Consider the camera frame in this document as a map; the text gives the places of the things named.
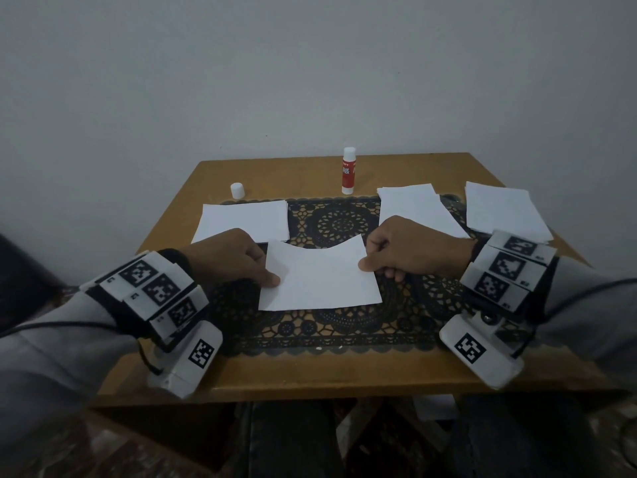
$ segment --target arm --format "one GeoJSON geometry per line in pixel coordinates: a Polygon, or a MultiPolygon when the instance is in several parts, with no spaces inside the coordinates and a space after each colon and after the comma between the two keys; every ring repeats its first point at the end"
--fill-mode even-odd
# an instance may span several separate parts
{"type": "MultiPolygon", "coordinates": [[[[265,269],[263,251],[239,229],[181,253],[202,283],[249,278],[276,286],[280,281],[265,269]]],[[[54,321],[116,327],[113,316],[83,292],[29,323],[54,321]]],[[[64,418],[91,402],[117,361],[137,348],[134,337],[100,328],[28,329],[0,338],[0,470],[33,458],[64,418]]]]}
{"type": "MultiPolygon", "coordinates": [[[[384,272],[398,281],[405,272],[459,279],[471,261],[475,243],[393,216],[370,233],[368,256],[359,267],[384,272]]],[[[613,280],[561,257],[545,296],[545,312],[570,296],[613,280]]],[[[580,358],[594,361],[626,389],[637,391],[637,285],[591,295],[558,313],[537,331],[547,344],[566,345],[580,358]]]]}

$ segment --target gray sleeve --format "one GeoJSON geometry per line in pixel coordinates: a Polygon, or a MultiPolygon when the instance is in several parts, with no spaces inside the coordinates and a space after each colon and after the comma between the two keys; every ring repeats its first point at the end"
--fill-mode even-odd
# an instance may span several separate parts
{"type": "MultiPolygon", "coordinates": [[[[83,321],[115,325],[82,292],[31,322],[83,321]]],[[[124,355],[133,337],[107,329],[31,329],[0,339],[0,467],[24,464],[61,420],[83,409],[124,355]]]]}
{"type": "MultiPolygon", "coordinates": [[[[545,310],[613,280],[617,278],[561,257],[545,310]]],[[[637,284],[603,290],[571,305],[541,325],[538,337],[547,344],[566,345],[580,358],[594,361],[618,384],[637,392],[637,284]]]]}

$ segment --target table mat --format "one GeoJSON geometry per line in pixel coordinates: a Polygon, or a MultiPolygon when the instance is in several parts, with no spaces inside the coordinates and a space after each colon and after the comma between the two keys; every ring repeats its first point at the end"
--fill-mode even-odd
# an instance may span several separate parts
{"type": "MultiPolygon", "coordinates": [[[[466,206],[455,195],[441,201],[471,237],[466,206]]],[[[250,201],[227,201],[242,204],[250,201]]],[[[380,199],[349,197],[288,199],[290,244],[329,248],[378,227],[380,199]]],[[[261,245],[267,252],[267,244],[261,245]]],[[[266,353],[344,353],[347,350],[387,352],[430,351],[444,344],[440,328],[462,309],[462,285],[434,275],[408,275],[396,283],[377,275],[383,302],[348,308],[263,312],[257,310],[259,288],[249,280],[218,285],[208,292],[208,319],[224,334],[220,352],[226,356],[266,353]]],[[[498,332],[505,342],[521,342],[527,332],[507,322],[498,332]]]]}

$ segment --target wrist-mounted device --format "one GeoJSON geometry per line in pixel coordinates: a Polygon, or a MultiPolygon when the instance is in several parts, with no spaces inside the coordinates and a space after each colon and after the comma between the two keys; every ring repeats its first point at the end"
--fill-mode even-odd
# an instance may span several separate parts
{"type": "Polygon", "coordinates": [[[123,333],[155,343],[155,365],[163,369],[149,366],[150,385],[181,398],[194,392],[223,337],[203,319],[208,298],[192,279],[186,256],[173,249],[143,252],[80,290],[102,305],[123,333]]]}
{"type": "Polygon", "coordinates": [[[496,331],[505,320],[532,328],[544,321],[556,251],[504,231],[495,231],[474,248],[460,282],[479,312],[452,317],[440,329],[440,339],[493,389],[507,385],[524,368],[519,357],[523,349],[514,351],[496,331]]]}

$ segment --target person's left hand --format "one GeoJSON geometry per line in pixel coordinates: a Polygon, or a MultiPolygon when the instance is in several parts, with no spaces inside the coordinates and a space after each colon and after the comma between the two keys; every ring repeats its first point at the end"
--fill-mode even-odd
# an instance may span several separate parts
{"type": "Polygon", "coordinates": [[[266,270],[266,254],[239,228],[230,229],[179,249],[186,255],[198,283],[251,279],[276,287],[281,279],[266,270]]]}

